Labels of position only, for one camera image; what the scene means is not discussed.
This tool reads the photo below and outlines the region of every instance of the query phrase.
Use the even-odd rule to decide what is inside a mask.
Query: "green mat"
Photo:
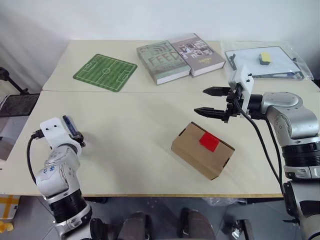
[[[119,92],[136,68],[136,64],[96,54],[73,78],[113,92]]]

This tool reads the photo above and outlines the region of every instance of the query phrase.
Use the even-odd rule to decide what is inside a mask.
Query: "book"
[[[190,73],[188,64],[168,41],[138,47],[136,52],[157,85]]]
[[[226,62],[195,33],[170,39],[169,42],[191,67],[194,77],[221,69]]]

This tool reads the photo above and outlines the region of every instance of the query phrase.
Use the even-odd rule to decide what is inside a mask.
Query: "black cable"
[[[259,131],[258,126],[257,126],[256,123],[251,119],[251,117],[249,117],[249,116],[242,110],[242,108],[240,107],[240,104],[239,104],[237,98],[235,98],[235,99],[233,100],[233,103],[234,103],[234,105],[236,106],[236,108],[239,110],[239,112],[240,112],[240,113],[252,124],[252,126],[254,127],[254,130],[256,131],[256,134],[258,135],[259,140],[260,140],[260,143],[261,143],[261,145],[262,145],[262,148],[263,148],[265,157],[266,157],[266,159],[267,159],[267,161],[268,161],[268,163],[269,163],[269,165],[270,165],[270,168],[271,168],[271,170],[272,170],[272,172],[273,172],[276,180],[277,180],[278,183],[280,184],[279,177],[278,177],[277,172],[276,172],[276,170],[275,170],[275,168],[274,168],[274,166],[273,166],[273,164],[272,164],[272,162],[271,162],[271,160],[270,160],[270,157],[269,157],[269,154],[268,154],[268,151],[267,151],[265,142],[264,142],[264,140],[263,140],[263,138],[262,138],[262,135],[261,135],[261,133],[260,133],[260,131]]]
[[[32,171],[31,162],[30,162],[30,147],[31,147],[31,143],[32,143],[33,139],[36,139],[36,136],[31,135],[29,142],[28,142],[28,145],[26,147],[26,162],[28,164],[28,169],[29,169],[30,175],[32,177],[32,180],[34,183],[36,183],[36,177],[34,175],[34,172]]]
[[[281,192],[282,192],[282,195],[283,195],[284,194],[284,190],[283,190],[283,180],[282,180],[281,155],[280,155],[279,147],[278,147],[275,135],[274,135],[274,131],[272,130],[271,124],[270,124],[270,122],[269,122],[269,120],[267,118],[265,118],[265,122],[266,122],[266,125],[268,126],[268,129],[269,129],[269,132],[270,132],[270,135],[271,135],[274,147],[275,147],[276,156],[278,158],[278,167],[279,167],[279,175],[278,176],[279,176],[280,189],[281,189]]]
[[[43,138],[45,135],[44,133],[42,132],[42,130],[37,130],[35,131],[34,134],[31,135],[30,139],[29,139],[29,142],[28,142],[28,145],[26,147],[26,163],[28,164],[28,169],[29,169],[29,172],[30,172],[30,175],[32,177],[32,180],[35,184],[36,183],[36,177],[34,175],[34,172],[32,171],[32,167],[31,167],[31,161],[30,161],[30,147],[31,147],[31,143],[33,141],[33,139],[41,139]]]

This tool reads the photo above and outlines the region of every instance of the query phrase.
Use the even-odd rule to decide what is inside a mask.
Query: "white wall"
[[[1,0],[0,63],[37,91],[69,39],[282,40],[320,77],[320,0]]]

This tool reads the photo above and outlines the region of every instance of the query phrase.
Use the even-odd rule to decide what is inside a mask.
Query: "table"
[[[106,42],[97,41],[96,45],[102,46]],[[132,42],[128,41],[127,45],[149,43]],[[201,93],[206,87],[228,85],[226,77],[217,77],[225,74],[223,69],[156,86],[139,62],[131,61],[138,64],[137,72],[132,76],[133,80],[130,78],[121,92],[114,93],[93,85],[83,85],[83,82],[70,78],[72,73],[65,65],[74,64],[74,69],[82,65],[81,62],[76,64],[76,56],[67,61],[76,54],[70,50],[70,46],[77,46],[78,43],[72,43],[44,86],[44,91],[41,92],[8,160],[0,165],[1,194],[40,194],[27,168],[27,142],[32,132],[40,128],[41,122],[68,115],[83,133],[86,142],[78,170],[84,196],[282,196],[258,137],[247,120],[231,118],[229,123],[225,124],[218,119],[202,117],[193,111],[198,107],[226,109],[224,97]],[[119,59],[130,62],[124,53],[120,55]],[[257,80],[253,93],[263,94],[267,91],[288,91],[300,95],[305,107],[320,119],[320,90],[309,79]],[[191,121],[235,148],[221,175],[212,181],[171,151],[172,141]],[[277,156],[268,128],[264,121],[256,123],[277,169]],[[32,143],[31,164],[35,173],[43,167],[49,152],[44,138]]]

